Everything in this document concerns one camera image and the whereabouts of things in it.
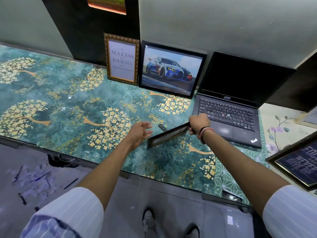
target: blue and white car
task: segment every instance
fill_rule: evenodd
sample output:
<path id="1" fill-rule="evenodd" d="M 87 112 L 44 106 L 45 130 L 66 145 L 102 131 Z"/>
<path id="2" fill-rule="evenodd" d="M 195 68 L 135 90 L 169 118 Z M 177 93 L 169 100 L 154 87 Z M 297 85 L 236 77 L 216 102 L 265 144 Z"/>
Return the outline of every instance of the blue and white car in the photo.
<path id="1" fill-rule="evenodd" d="M 192 74 L 177 62 L 167 58 L 154 58 L 145 67 L 145 74 L 158 75 L 161 78 L 192 81 Z"/>

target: shoe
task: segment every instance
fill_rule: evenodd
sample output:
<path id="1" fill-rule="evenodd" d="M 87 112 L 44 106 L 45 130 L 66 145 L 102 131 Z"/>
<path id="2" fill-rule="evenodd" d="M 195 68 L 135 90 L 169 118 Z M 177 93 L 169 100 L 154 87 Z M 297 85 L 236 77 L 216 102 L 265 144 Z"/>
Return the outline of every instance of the shoe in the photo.
<path id="1" fill-rule="evenodd" d="M 199 228 L 195 224 L 190 224 L 185 232 L 184 238 L 199 238 Z"/>
<path id="2" fill-rule="evenodd" d="M 144 234 L 146 234 L 149 229 L 155 230 L 155 227 L 156 227 L 155 218 L 151 208 L 146 208 L 145 211 L 143 212 L 142 226 L 143 226 Z"/>

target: laptop keyboard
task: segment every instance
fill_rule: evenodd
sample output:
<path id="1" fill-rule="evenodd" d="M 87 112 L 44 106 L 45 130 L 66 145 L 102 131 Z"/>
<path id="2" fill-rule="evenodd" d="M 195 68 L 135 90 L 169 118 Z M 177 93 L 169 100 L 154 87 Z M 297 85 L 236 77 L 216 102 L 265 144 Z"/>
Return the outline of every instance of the laptop keyboard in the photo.
<path id="1" fill-rule="evenodd" d="M 239 128 L 254 131 L 253 111 L 232 105 L 200 99 L 198 114 L 207 114 L 210 120 L 219 120 Z"/>

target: shirt sleeve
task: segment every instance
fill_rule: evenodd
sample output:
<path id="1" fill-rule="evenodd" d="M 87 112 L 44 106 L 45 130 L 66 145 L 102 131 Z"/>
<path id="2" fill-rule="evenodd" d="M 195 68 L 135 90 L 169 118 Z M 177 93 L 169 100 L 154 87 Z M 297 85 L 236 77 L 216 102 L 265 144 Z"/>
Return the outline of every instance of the shirt sleeve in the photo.
<path id="1" fill-rule="evenodd" d="M 317 198 L 294 185 L 286 185 L 267 201 L 263 222 L 274 238 L 316 238 Z"/>
<path id="2" fill-rule="evenodd" d="M 103 218 L 104 210 L 97 196 L 89 189 L 76 187 L 36 212 L 21 238 L 98 237 Z"/>

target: person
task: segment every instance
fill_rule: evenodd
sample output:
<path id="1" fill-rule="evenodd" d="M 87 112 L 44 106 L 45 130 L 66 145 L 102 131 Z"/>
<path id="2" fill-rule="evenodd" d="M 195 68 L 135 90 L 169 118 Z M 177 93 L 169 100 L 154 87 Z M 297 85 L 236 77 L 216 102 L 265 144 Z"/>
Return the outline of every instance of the person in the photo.
<path id="1" fill-rule="evenodd" d="M 190 134 L 208 145 L 244 192 L 275 238 L 316 237 L 317 199 L 308 192 L 252 160 L 216 134 L 207 115 L 190 116 Z M 36 212 L 22 231 L 22 238 L 98 237 L 104 211 L 116 185 L 121 167 L 132 150 L 151 136 L 149 122 L 134 124 L 113 152 L 69 192 Z M 145 237 L 157 237 L 155 214 L 143 213 Z M 189 226 L 185 237 L 199 237 Z"/>

